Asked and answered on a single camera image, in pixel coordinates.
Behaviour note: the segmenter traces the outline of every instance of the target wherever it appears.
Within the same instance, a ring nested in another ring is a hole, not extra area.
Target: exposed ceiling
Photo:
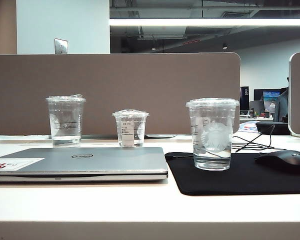
[[[110,18],[300,18],[300,0],[110,0]],[[295,38],[300,27],[110,27],[121,46],[114,53],[221,52],[222,43],[231,51]]]

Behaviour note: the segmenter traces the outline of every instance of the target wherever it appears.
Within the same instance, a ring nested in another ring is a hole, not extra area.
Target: plastic cup
[[[134,109],[116,111],[115,117],[120,147],[142,147],[145,140],[146,118],[149,113]]]
[[[81,142],[84,103],[82,95],[49,96],[50,129],[54,147],[76,147]]]
[[[231,143],[237,100],[201,98],[186,103],[189,108],[194,165],[203,170],[230,168]]]

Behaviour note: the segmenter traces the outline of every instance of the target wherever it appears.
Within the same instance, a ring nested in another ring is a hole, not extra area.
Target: gray partition
[[[45,97],[83,94],[82,134],[116,134],[112,113],[147,111],[146,134],[189,134],[186,102],[239,100],[235,53],[0,55],[0,134],[49,134]],[[235,120],[239,126],[239,108]]]
[[[300,134],[300,52],[290,59],[288,126]]]

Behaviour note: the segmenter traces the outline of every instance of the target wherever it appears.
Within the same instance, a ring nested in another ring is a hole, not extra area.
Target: white desk
[[[269,136],[258,141],[267,144]],[[273,136],[272,143],[300,151],[297,137]],[[191,137],[182,135],[144,145],[165,153],[192,151]],[[81,144],[113,146],[114,140]],[[5,139],[0,156],[46,147],[49,140]],[[300,194],[187,196],[170,171],[168,180],[157,183],[0,185],[1,239],[300,240]]]
[[[261,121],[261,122],[265,122],[265,121],[273,121],[274,118],[268,118],[268,117],[257,117],[257,118],[249,118],[249,117],[240,117],[240,123],[245,123],[248,121]]]

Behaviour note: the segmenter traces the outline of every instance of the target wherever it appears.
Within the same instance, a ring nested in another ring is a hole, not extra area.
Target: fluorescent light
[[[142,18],[110,19],[110,26],[300,26],[300,19]]]

